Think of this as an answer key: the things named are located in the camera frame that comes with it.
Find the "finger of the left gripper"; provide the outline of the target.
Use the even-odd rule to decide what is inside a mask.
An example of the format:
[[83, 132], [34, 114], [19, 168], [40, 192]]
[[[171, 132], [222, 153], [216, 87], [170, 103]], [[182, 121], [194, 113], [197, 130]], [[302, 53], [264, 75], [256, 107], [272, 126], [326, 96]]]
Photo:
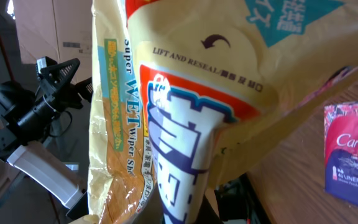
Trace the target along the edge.
[[80, 94], [80, 96], [91, 103], [93, 97], [93, 86], [92, 78], [89, 77], [86, 80], [83, 80], [75, 85], [75, 90]]
[[40, 86], [44, 93], [60, 93], [70, 85], [79, 66], [79, 59], [73, 58], [66, 62], [41, 68], [42, 79]]

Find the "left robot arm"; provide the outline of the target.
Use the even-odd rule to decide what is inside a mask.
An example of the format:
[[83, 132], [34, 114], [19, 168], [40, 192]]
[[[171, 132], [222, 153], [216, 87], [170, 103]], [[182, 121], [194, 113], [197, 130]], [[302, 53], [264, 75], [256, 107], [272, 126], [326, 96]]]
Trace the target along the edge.
[[80, 110], [82, 100], [91, 101], [92, 79], [72, 84], [80, 66], [73, 58], [58, 63], [42, 57], [35, 74], [42, 96], [24, 89], [16, 81], [0, 84], [0, 160], [38, 182], [67, 208], [66, 216], [77, 220], [89, 213], [84, 180], [64, 162], [48, 152], [43, 141], [52, 137], [50, 127], [69, 108]]

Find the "red purple Carefree pack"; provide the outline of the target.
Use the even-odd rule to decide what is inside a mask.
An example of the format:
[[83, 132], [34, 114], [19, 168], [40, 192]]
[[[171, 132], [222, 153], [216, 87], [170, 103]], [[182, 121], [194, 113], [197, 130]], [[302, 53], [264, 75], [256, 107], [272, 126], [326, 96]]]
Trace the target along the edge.
[[358, 206], [358, 101], [324, 107], [325, 191]]

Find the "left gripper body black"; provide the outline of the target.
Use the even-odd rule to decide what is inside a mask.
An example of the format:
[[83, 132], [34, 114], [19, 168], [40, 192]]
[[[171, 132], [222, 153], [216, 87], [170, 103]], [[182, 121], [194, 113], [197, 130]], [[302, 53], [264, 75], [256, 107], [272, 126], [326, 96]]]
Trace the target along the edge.
[[[40, 69], [56, 64], [58, 63], [49, 57], [42, 57], [37, 59], [37, 78], [40, 82], [42, 79]], [[66, 108], [80, 110], [83, 107], [82, 100], [84, 99], [75, 90], [75, 85], [76, 84], [72, 84], [71, 82], [70, 85], [65, 87], [60, 93], [44, 93], [44, 97], [54, 110], [64, 111]]]

